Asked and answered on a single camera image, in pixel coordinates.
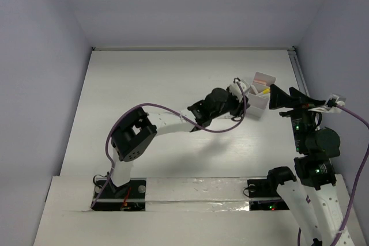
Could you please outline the pink eraser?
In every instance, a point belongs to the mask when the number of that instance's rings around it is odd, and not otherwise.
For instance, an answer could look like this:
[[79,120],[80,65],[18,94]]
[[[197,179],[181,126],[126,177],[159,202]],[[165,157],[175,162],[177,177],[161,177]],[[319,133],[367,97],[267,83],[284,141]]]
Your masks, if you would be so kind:
[[253,83],[260,84],[260,85],[263,85],[263,86],[270,86],[270,84],[265,80],[254,79]]

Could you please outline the black handled scissors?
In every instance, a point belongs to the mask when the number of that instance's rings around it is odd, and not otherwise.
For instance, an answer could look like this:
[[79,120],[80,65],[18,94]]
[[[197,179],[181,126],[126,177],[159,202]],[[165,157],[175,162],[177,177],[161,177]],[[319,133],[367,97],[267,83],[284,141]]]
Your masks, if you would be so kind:
[[233,116],[233,115],[231,115],[231,114],[228,113],[228,114],[225,114],[225,115],[222,115],[222,116],[218,117],[217,119],[218,120],[229,119],[229,120],[231,120],[233,122],[239,122],[239,121],[241,121],[243,119],[243,115],[241,115],[241,116]]

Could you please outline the pink white marker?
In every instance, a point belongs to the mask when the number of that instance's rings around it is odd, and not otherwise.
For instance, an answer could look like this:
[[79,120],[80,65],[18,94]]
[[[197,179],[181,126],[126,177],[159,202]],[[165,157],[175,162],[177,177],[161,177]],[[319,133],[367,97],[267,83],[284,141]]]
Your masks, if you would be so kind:
[[259,93],[257,88],[254,85],[251,85],[250,88],[254,95],[257,95]]

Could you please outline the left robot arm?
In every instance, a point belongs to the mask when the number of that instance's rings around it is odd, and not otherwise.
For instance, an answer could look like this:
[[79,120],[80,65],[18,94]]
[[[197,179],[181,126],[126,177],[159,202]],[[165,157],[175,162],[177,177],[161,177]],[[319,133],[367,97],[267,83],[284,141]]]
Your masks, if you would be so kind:
[[[130,189],[130,171],[133,161],[142,156],[155,137],[172,133],[210,132],[211,122],[225,114],[239,126],[249,107],[246,96],[249,86],[236,78],[229,87],[213,89],[200,100],[182,111],[174,111],[158,104],[142,103],[125,112],[111,127],[105,149],[113,148],[113,155],[107,154],[110,171],[102,185],[95,185],[99,192],[93,203],[104,192],[115,198],[127,196]],[[162,109],[162,113],[149,113],[144,107]]]

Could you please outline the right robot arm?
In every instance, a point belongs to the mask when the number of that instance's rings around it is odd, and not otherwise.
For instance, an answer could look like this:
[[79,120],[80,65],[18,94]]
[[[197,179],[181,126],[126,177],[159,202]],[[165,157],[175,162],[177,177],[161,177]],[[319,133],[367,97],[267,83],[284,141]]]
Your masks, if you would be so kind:
[[285,93],[270,86],[269,109],[290,118],[296,151],[295,169],[287,166],[268,172],[265,188],[280,195],[299,226],[299,237],[307,245],[353,245],[337,193],[337,179],[331,159],[340,155],[340,137],[330,128],[319,128],[323,113],[338,113],[345,98],[332,94],[315,100],[291,87]]

